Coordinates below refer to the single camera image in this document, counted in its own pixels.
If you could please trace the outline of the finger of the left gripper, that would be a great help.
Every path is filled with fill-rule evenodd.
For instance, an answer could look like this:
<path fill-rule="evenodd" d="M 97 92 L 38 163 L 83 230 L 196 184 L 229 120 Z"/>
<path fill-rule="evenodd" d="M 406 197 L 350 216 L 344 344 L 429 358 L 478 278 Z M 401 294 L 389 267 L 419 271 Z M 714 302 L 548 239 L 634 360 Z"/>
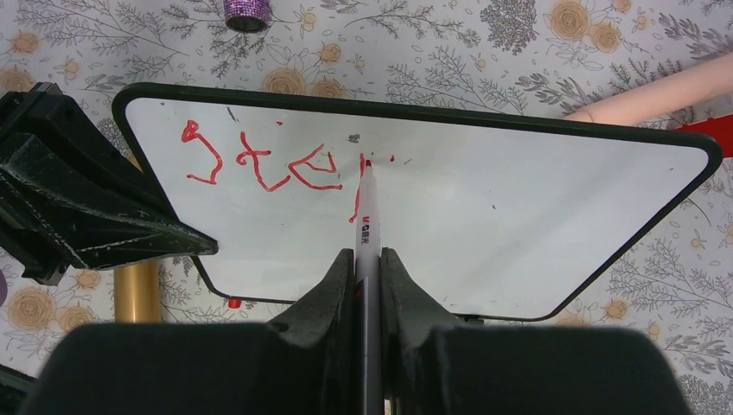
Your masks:
<path fill-rule="evenodd" d="M 107 270 L 219 250 L 203 232 L 64 167 L 40 144 L 1 163 L 1 247 L 25 278 L 53 285 L 69 267 Z"/>
<path fill-rule="evenodd" d="M 100 132 L 77 102 L 55 83 L 1 98 L 1 163 L 25 144 L 40 144 L 65 170 L 170 215 L 151 179 Z"/>

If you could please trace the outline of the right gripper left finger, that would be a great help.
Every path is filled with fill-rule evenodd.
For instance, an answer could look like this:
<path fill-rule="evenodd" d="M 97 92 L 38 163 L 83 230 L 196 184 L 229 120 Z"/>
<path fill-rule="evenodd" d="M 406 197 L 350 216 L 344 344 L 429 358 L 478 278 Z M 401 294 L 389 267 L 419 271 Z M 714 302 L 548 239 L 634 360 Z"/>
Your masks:
<path fill-rule="evenodd" d="M 354 253 L 268 322 L 96 323 L 55 348 L 23 414 L 353 414 Z"/>

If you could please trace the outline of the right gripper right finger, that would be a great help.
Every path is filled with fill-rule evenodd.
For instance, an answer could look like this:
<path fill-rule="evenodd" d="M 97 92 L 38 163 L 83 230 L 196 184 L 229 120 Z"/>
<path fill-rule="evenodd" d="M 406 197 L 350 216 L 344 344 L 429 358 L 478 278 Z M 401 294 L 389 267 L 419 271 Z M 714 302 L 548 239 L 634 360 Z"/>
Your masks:
<path fill-rule="evenodd" d="M 487 325 L 449 313 L 381 253 L 383 382 L 396 414 L 687 414 L 631 329 Z"/>

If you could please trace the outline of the red capped whiteboard marker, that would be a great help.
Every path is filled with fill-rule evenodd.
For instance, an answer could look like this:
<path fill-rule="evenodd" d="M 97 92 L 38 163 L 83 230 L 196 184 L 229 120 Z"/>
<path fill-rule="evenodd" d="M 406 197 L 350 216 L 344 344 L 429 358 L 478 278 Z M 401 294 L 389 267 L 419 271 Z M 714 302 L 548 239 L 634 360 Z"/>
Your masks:
<path fill-rule="evenodd" d="M 357 300 L 357 412 L 382 414 L 381 306 L 379 289 L 380 220 L 376 178 L 366 160 L 359 186 L 354 276 Z"/>

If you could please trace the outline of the white whiteboard black frame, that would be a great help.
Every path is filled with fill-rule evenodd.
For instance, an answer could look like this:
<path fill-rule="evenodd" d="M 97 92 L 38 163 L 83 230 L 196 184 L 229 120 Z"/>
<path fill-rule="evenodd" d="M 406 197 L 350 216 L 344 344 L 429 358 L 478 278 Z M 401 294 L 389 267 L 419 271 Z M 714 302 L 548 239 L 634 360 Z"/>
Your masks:
<path fill-rule="evenodd" d="M 292 303 L 366 237 L 456 314 L 558 313 L 710 177 L 710 137 L 562 119 L 135 83 L 113 116 L 163 204 L 215 239 L 223 297 Z"/>

